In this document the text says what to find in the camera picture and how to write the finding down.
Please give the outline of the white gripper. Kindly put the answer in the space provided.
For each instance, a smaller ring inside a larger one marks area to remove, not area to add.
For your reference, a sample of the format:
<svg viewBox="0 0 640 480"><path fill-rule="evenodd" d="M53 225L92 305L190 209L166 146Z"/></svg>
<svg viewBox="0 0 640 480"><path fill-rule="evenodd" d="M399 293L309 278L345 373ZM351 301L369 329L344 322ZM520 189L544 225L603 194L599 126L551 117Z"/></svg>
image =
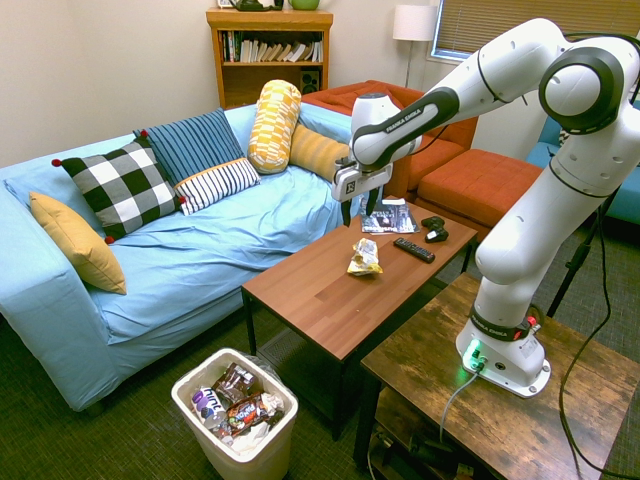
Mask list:
<svg viewBox="0 0 640 480"><path fill-rule="evenodd" d="M368 192L365 213L370 216L378 203L382 186L391 179L393 165L388 164L380 170L364 172L358 162L336 160L332 180L332 197L341 203L343 225L351 224L352 198Z"/></svg>

